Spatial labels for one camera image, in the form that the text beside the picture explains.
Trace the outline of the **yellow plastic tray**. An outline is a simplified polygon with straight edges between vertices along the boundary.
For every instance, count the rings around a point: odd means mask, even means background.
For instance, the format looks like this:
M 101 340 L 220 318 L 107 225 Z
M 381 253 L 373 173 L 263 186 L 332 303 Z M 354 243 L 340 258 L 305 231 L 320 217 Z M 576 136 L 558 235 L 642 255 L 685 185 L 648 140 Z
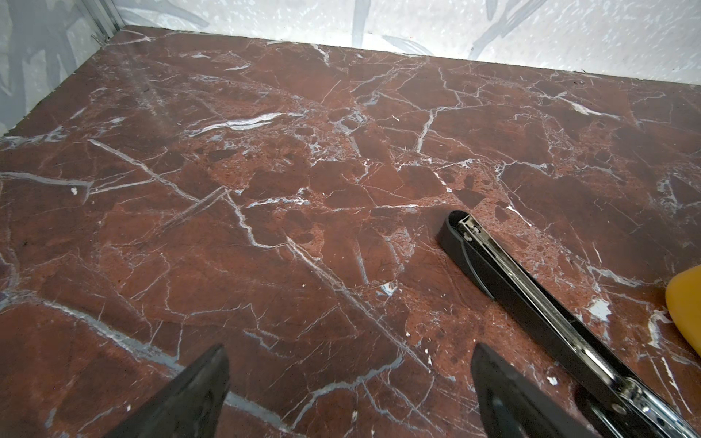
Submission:
M 701 352 L 701 266 L 675 275 L 666 287 L 666 306 L 677 329 L 700 355 Z

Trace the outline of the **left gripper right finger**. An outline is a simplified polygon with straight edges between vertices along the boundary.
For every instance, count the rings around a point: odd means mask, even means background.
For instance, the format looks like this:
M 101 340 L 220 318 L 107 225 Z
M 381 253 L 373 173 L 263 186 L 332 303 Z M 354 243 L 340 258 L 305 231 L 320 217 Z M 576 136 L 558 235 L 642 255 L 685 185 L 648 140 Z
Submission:
M 471 374 L 488 437 L 593 436 L 486 343 L 474 349 Z

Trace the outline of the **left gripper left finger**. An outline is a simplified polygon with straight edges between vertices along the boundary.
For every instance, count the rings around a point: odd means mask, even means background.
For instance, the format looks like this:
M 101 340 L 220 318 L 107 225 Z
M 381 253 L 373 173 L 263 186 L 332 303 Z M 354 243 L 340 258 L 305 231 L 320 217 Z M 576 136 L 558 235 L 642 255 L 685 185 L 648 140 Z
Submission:
M 213 437 L 229 383 L 226 349 L 214 345 L 106 435 Z

